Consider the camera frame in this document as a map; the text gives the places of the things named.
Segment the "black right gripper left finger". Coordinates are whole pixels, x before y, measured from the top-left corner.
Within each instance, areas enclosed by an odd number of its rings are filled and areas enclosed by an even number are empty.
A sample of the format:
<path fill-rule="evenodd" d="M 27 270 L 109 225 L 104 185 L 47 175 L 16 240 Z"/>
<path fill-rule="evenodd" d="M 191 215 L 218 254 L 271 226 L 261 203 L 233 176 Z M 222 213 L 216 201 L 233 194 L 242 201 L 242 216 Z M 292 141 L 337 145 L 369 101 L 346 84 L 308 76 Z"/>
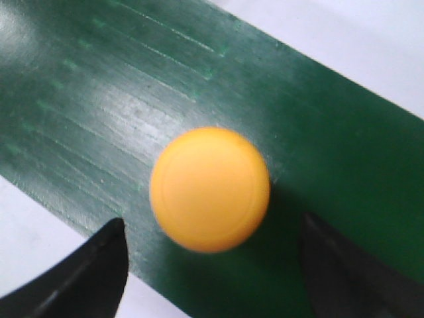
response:
<path fill-rule="evenodd" d="M 2 317 L 114 317 L 128 278 L 125 224 L 111 219 L 57 265 L 1 298 Z"/>

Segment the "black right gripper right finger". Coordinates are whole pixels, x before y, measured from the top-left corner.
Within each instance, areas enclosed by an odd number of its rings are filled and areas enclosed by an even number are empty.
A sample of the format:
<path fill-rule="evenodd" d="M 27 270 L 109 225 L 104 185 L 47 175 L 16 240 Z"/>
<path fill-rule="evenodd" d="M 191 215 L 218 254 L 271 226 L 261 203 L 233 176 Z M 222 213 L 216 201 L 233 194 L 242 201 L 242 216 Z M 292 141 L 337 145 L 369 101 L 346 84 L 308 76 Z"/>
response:
<path fill-rule="evenodd" d="M 299 260 L 316 317 L 423 316 L 423 284 L 368 254 L 314 213 L 301 217 Z"/>

